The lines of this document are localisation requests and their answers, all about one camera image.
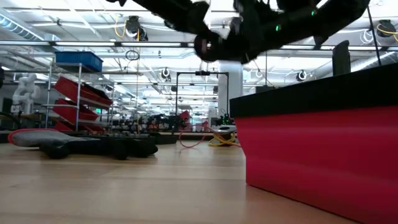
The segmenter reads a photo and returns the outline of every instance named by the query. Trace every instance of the ceiling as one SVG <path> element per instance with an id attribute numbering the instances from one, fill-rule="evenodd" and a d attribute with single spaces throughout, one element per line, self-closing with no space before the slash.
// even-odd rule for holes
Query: ceiling
<path id="1" fill-rule="evenodd" d="M 233 0 L 211 0 L 210 12 L 206 15 L 206 23 L 222 35 L 227 35 L 229 30 L 223 28 L 228 24 L 231 17 L 236 13 L 233 11 Z M 271 6 L 276 9 L 276 0 L 271 1 Z M 372 1 L 370 8 L 374 23 L 377 25 L 380 19 L 390 19 L 393 24 L 398 23 L 398 11 L 396 0 Z M 145 28 L 149 41 L 151 42 L 191 42 L 195 36 L 175 32 L 166 28 L 163 20 L 154 16 L 133 1 L 128 1 L 124 7 L 119 4 L 112 4 L 105 0 L 2 0 L 0 14 L 8 13 L 21 24 L 26 25 L 30 30 L 42 35 L 59 38 L 64 41 L 132 41 L 132 38 L 123 33 L 123 24 L 128 16 L 140 16 L 140 23 Z M 336 45 L 343 40 L 349 40 L 352 46 L 369 46 L 373 42 L 371 35 L 366 32 L 369 29 L 368 14 L 350 24 L 341 32 L 330 37 L 324 45 Z M 2 40 L 23 40 L 20 36 L 13 34 L 7 29 L 0 28 L 0 39 Z M 393 37 L 382 39 L 377 38 L 381 46 L 398 45 Z M 313 39 L 298 41 L 298 45 L 312 45 Z M 145 98 L 144 102 L 152 110 L 169 107 L 172 110 L 173 101 L 165 99 L 167 95 L 173 94 L 170 86 L 159 85 L 157 88 L 152 85 L 136 86 L 132 83 L 164 82 L 162 71 L 168 68 L 172 82 L 175 82 L 176 72 L 195 71 L 208 69 L 217 71 L 220 62 L 211 64 L 202 61 L 193 53 L 191 48 L 140 48 L 141 59 L 130 62 L 125 59 L 125 52 L 132 50 L 129 47 L 65 47 L 64 50 L 90 50 L 104 60 L 103 70 L 123 72 L 141 72 L 137 75 L 108 75 L 108 78 L 115 82 L 126 83 L 120 85 L 123 90 L 120 98 L 128 101 L 126 92 L 133 93 L 139 98 Z M 10 51 L 17 52 L 28 59 L 34 59 L 41 64 L 36 64 L 26 58 L 15 56 Z M 375 52 L 351 51 L 352 61 L 363 60 L 375 56 Z M 11 69 L 38 68 L 43 70 L 43 64 L 49 65 L 53 53 L 46 52 L 38 47 L 1 47 L 0 62 Z M 244 65 L 244 94 L 253 93 L 250 85 L 265 84 L 265 81 L 258 70 L 265 72 L 267 69 L 268 79 L 275 85 L 290 85 L 296 83 L 295 74 L 301 70 L 310 73 L 331 62 L 331 51 L 312 50 L 271 50 L 268 57 L 258 57 L 255 61 Z M 209 83 L 209 86 L 185 86 L 179 89 L 179 94 L 189 95 L 212 95 L 212 84 L 218 82 L 217 76 L 208 78 L 184 75 L 180 77 L 183 83 Z M 189 97 L 182 104 L 195 105 L 197 111 L 208 111 L 209 106 L 216 107 L 217 104 L 208 97 L 197 97 L 199 100 L 190 101 Z"/>

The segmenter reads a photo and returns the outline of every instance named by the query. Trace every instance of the white column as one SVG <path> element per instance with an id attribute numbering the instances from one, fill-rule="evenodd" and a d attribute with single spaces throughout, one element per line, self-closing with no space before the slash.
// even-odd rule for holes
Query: white column
<path id="1" fill-rule="evenodd" d="M 218 75 L 218 114 L 221 116 L 222 109 L 227 111 L 227 101 L 229 106 L 230 99 L 243 96 L 243 66 L 239 62 L 220 61 L 218 70 L 229 72 L 229 99 L 227 99 L 227 77 Z"/>

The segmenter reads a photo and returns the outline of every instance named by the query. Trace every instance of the wooden floor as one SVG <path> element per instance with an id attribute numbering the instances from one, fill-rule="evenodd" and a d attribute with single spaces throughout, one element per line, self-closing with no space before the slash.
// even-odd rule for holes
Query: wooden floor
<path id="1" fill-rule="evenodd" d="M 0 144 L 0 223 L 352 223 L 247 186 L 241 149 L 181 148 L 54 161 Z"/>

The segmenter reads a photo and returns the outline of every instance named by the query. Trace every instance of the metal shelving unit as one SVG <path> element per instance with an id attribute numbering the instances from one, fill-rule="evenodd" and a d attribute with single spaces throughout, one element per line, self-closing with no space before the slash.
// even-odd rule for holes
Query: metal shelving unit
<path id="1" fill-rule="evenodd" d="M 77 83 L 78 84 L 78 93 L 77 93 L 77 101 L 75 102 L 76 106 L 75 105 L 51 105 L 50 104 L 51 77 L 52 77 L 53 66 L 64 68 L 64 69 L 66 69 L 69 72 L 77 72 L 78 73 L 78 83 Z M 99 125 L 99 126 L 106 126 L 108 124 L 108 123 L 104 123 L 104 122 L 101 122 L 101 121 L 98 122 L 98 121 L 88 121 L 88 120 L 79 119 L 80 101 L 87 101 L 87 102 L 90 102 L 94 106 L 95 105 L 99 106 L 98 108 L 100 108 L 101 111 L 102 111 L 103 108 L 107 108 L 109 110 L 109 108 L 111 107 L 109 105 L 105 105 L 105 104 L 99 103 L 97 101 L 90 100 L 90 99 L 87 99 L 87 98 L 83 98 L 83 97 L 80 96 L 80 92 L 81 92 L 81 76 L 82 76 L 83 71 L 85 73 L 87 73 L 87 72 L 92 71 L 92 70 L 90 68 L 84 66 L 82 63 L 79 63 L 79 64 L 74 64 L 74 63 L 55 63 L 54 64 L 53 63 L 50 66 L 49 84 L 48 84 L 48 87 L 47 87 L 47 104 L 46 105 L 42 105 L 42 106 L 46 107 L 45 128 L 47 128 L 48 123 L 49 123 L 49 112 L 50 112 L 49 110 L 50 110 L 50 108 L 54 108 L 54 107 L 76 108 L 76 123 L 75 124 L 67 121 L 65 118 L 60 116 L 63 120 L 67 121 L 68 123 L 70 123 L 72 125 L 75 125 L 75 131 L 78 131 L 79 124 L 95 124 L 95 125 Z"/>

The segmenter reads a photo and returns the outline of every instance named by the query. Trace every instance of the blue bin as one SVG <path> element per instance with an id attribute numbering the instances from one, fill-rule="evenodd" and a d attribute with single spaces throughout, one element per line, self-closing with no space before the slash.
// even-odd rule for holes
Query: blue bin
<path id="1" fill-rule="evenodd" d="M 79 63 L 84 65 L 84 72 L 102 72 L 103 61 L 93 52 L 56 52 L 55 61 L 65 70 L 78 71 Z"/>

